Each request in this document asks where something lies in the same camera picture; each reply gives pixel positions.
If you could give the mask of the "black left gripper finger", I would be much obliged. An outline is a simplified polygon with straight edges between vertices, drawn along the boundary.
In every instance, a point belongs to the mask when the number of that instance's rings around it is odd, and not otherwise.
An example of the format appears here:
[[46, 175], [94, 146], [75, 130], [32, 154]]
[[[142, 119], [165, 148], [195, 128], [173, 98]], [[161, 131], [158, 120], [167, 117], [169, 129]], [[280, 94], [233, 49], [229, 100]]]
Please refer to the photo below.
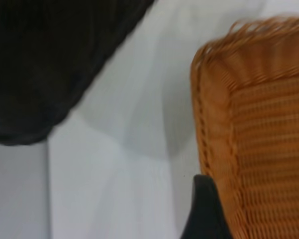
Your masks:
[[182, 239], [231, 239], [220, 197], [213, 179], [193, 178], [192, 204]]

